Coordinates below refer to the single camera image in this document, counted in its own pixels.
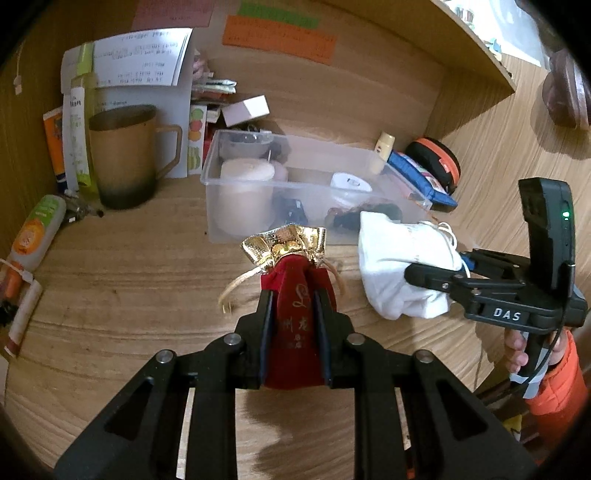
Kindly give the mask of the orange sleeve right forearm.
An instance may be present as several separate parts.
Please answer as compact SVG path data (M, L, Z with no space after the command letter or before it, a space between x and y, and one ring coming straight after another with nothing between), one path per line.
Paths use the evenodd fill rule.
M533 451L537 464L565 438L589 399L572 333L566 331L559 343L564 347L562 359L545 375L537 396L526 401L541 441Z

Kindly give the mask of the right hand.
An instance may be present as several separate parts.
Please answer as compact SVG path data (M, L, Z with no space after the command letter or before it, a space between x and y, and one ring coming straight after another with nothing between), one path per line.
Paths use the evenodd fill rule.
M517 330L506 329L504 332L504 366L510 374L518 374L520 369L528 363L528 355L525 353L526 340ZM568 332L563 331L554 344L549 357L548 369L555 368L563 359L568 347Z

